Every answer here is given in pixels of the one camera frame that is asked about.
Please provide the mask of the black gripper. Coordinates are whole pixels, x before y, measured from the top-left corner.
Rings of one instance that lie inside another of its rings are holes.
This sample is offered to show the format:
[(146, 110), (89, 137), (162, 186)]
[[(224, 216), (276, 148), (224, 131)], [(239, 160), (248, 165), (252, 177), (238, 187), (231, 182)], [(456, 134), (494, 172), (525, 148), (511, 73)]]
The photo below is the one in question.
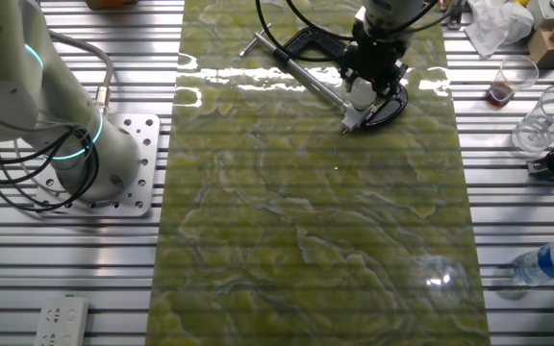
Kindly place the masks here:
[(381, 41), (368, 36), (364, 31), (353, 35), (354, 40), (343, 53), (342, 78), (347, 93), (352, 90), (356, 78), (373, 85), (383, 85), (378, 96), (383, 100), (401, 100), (404, 87), (400, 79), (404, 68), (397, 65), (407, 48), (408, 40)]

